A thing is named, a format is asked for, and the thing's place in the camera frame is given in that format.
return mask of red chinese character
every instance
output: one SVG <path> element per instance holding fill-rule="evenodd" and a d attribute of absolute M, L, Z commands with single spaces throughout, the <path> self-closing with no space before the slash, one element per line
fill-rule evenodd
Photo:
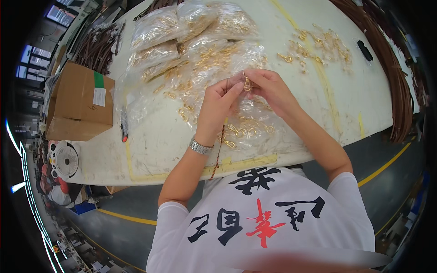
<path fill-rule="evenodd" d="M 271 211 L 266 211 L 264 212 L 263 215 L 263 211 L 261 208 L 261 201 L 259 199 L 257 199 L 257 205 L 258 205 L 258 216 L 255 218 L 248 218 L 250 220 L 256 220 L 256 223 L 260 223 L 259 225 L 257 225 L 257 227 L 255 228 L 255 231 L 253 232 L 247 232 L 246 235 L 247 236 L 252 236 L 255 235 L 256 233 L 260 232 L 260 234 L 258 234 L 257 236 L 261 238 L 261 246 L 263 248 L 267 248 L 267 241 L 266 241 L 266 237 L 272 237 L 273 234 L 276 233 L 276 230 L 274 230 L 274 228 L 278 228 L 280 226 L 285 225 L 285 223 L 280 223 L 280 224 L 276 224 L 274 226 L 270 226 L 270 222 L 267 221 L 268 219 L 271 218 Z"/>

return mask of brown leather strap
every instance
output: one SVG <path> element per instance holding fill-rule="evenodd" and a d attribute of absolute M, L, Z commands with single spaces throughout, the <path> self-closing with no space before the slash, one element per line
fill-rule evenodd
<path fill-rule="evenodd" d="M 404 72 L 400 69 L 390 44 L 384 37 L 375 21 L 358 7 L 352 0 L 330 0 L 345 13 L 360 29 L 372 46 L 382 68 L 387 76 L 392 95 L 393 127 L 390 139 L 392 142 L 402 142 L 408 135 L 413 121 L 411 95 Z"/>
<path fill-rule="evenodd" d="M 79 46 L 73 61 L 100 74 L 107 75 L 109 73 L 108 65 L 112 62 L 112 45 L 119 43 L 124 25 L 111 24 L 106 28 L 91 29 Z"/>

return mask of factory floor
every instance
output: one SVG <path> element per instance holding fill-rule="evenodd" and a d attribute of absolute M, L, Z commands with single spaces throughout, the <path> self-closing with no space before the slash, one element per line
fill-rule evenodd
<path fill-rule="evenodd" d="M 377 133 L 344 147 L 354 168 L 375 235 L 404 204 L 423 168 L 423 145 L 416 137 L 402 144 L 389 143 Z M 307 177 L 326 189 L 328 178 L 315 161 L 303 164 Z M 203 182 L 188 204 L 192 209 L 201 199 Z M 64 209 L 72 227 L 82 232 L 91 245 L 108 254 L 121 266 L 131 265 L 145 272 L 155 233 L 157 202 L 162 185 L 130 187 L 99 203 L 100 210 L 82 215 Z"/>

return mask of white t-shirt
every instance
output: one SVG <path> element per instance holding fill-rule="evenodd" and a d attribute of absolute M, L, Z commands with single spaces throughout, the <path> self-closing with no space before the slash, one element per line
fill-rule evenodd
<path fill-rule="evenodd" d="M 163 203 L 146 271 L 241 273 L 211 258 L 234 247 L 288 245 L 375 251 L 353 174 L 340 174 L 326 191 L 287 168 L 256 168 L 222 178 L 191 212 Z"/>
<path fill-rule="evenodd" d="M 79 205 L 83 202 L 81 193 L 77 195 L 74 203 L 71 202 L 70 196 L 62 192 L 60 185 L 54 186 L 52 191 L 48 193 L 48 197 L 53 202 L 57 203 L 58 205 L 65 206 L 66 208 L 72 208 L 75 204 Z"/>

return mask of gray floor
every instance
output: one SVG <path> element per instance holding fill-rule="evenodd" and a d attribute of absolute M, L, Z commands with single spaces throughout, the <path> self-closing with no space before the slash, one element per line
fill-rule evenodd
<path fill-rule="evenodd" d="M 345 150 L 351 159 L 357 180 L 361 181 L 378 170 L 408 142 L 394 145 L 382 141 L 381 133 L 378 133 L 346 146 Z M 303 166 L 309 179 L 325 189 L 328 187 L 328 179 L 320 165 L 310 161 Z M 402 205 L 411 186 L 419 177 L 422 166 L 422 143 L 413 141 L 392 165 L 360 187 L 375 232 L 383 227 Z M 115 193 L 112 199 L 102 200 L 100 207 L 131 217 L 156 220 L 161 187 L 130 187 Z M 203 183 L 200 183 L 189 202 L 189 209 L 200 200 L 202 188 Z M 105 250 L 134 266 L 146 269 L 147 256 L 155 232 L 154 225 L 132 222 L 98 211 L 90 211 L 79 216 L 70 211 L 65 213 L 84 234 Z"/>

